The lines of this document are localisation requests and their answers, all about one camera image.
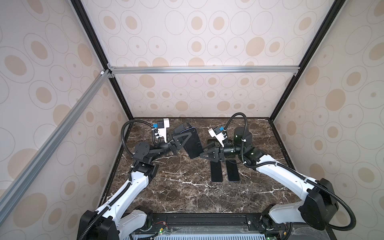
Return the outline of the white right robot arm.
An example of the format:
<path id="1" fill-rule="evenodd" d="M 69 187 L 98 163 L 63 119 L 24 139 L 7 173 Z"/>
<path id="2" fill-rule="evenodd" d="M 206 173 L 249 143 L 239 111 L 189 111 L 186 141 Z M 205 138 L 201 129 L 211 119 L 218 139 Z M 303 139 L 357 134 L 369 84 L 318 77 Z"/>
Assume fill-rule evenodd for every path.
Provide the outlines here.
<path id="1" fill-rule="evenodd" d="M 333 187 L 325 179 L 316 181 L 281 164 L 271 155 L 253 147 L 252 134 L 247 128 L 237 127 L 233 140 L 229 140 L 223 127 L 209 129 L 212 137 L 200 157 L 221 163 L 237 156 L 241 163 L 252 170 L 265 174 L 296 194 L 300 201 L 292 204 L 271 204 L 262 213 L 260 221 L 265 230 L 272 230 L 277 224 L 306 223 L 316 230 L 324 230 L 339 206 L 330 193 Z M 311 184 L 320 184 L 327 191 Z"/>

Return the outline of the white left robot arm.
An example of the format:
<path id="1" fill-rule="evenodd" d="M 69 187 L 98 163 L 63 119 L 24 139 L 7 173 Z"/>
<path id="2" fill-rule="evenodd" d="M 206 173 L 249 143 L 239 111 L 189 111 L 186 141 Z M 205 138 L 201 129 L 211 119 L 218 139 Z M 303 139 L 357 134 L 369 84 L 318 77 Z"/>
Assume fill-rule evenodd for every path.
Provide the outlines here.
<path id="1" fill-rule="evenodd" d="M 138 229 L 150 228 L 152 224 L 148 217 L 152 211 L 136 209 L 127 216 L 124 213 L 156 176 L 159 167 L 152 162 L 169 152 L 179 151 L 190 142 L 192 136 L 192 133 L 185 131 L 174 135 L 171 141 L 160 141 L 155 146 L 147 142 L 137 143 L 133 154 L 134 167 L 128 180 L 103 205 L 82 215 L 77 238 L 123 240 Z"/>

